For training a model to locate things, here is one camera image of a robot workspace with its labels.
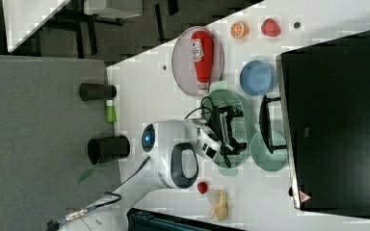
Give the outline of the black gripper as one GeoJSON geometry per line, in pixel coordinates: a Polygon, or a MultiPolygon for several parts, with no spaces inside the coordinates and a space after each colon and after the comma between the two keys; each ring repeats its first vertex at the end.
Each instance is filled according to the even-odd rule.
{"type": "Polygon", "coordinates": [[[233,137],[232,121],[234,118],[242,117],[244,113],[232,106],[214,106],[208,118],[208,126],[212,129],[221,144],[223,156],[235,156],[245,151],[247,144],[238,142],[233,137]]]}

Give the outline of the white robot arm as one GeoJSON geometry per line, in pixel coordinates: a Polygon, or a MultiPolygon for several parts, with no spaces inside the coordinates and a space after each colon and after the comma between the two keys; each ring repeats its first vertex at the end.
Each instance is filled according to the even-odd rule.
{"type": "Polygon", "coordinates": [[[152,191],[189,189],[198,179],[198,157],[229,160],[247,146],[233,138],[231,122],[244,113],[232,106],[211,106],[208,118],[150,123],[142,134],[146,154],[139,169],[93,204],[47,224],[46,231],[126,231],[127,212],[152,191]]]}

